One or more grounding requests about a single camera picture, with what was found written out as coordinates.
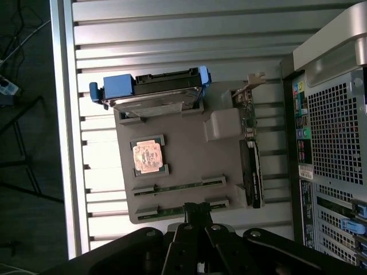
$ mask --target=blue plastic handle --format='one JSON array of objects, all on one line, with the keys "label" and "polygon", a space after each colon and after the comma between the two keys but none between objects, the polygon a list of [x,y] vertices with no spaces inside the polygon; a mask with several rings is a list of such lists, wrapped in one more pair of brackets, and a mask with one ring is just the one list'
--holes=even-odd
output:
[{"label": "blue plastic handle", "polygon": [[351,221],[350,219],[341,219],[340,227],[342,230],[348,229],[349,231],[356,234],[363,235],[366,233],[366,227],[364,225],[355,221]]}]

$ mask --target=ventilation grille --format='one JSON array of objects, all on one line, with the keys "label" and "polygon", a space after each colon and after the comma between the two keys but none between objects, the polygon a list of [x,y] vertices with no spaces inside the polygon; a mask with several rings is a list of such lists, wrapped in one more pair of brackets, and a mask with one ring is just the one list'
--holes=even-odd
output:
[{"label": "ventilation grille", "polygon": [[357,100],[346,83],[309,97],[314,172],[363,184]]},{"label": "ventilation grille", "polygon": [[348,238],[323,224],[321,224],[321,231],[322,233],[328,235],[329,237],[333,238],[334,240],[341,243],[342,245],[345,245],[347,248],[354,248],[353,238]]},{"label": "ventilation grille", "polygon": [[[335,217],[335,216],[333,216],[331,214],[328,214],[328,213],[326,213],[326,212],[324,212],[322,210],[319,210],[318,213],[319,213],[319,218],[321,218],[325,222],[328,222],[329,224],[331,224],[331,225],[333,225],[333,226],[341,229],[341,227],[340,227],[340,219],[338,217]],[[348,232],[351,235],[354,235],[354,233],[351,232],[351,231],[349,231],[348,229],[345,229],[344,231]]]},{"label": "ventilation grille", "polygon": [[318,185],[318,191],[325,195],[328,195],[328,196],[331,196],[337,199],[341,199],[345,202],[350,202],[350,200],[353,198],[351,193],[339,191],[335,188],[327,187],[321,184]]},{"label": "ventilation grille", "polygon": [[342,259],[344,259],[346,262],[356,265],[356,258],[354,255],[351,255],[350,253],[346,252],[345,250],[341,249],[339,246],[333,244],[328,239],[321,237],[321,244],[323,244],[326,248],[334,252],[334,254],[338,255]]}]

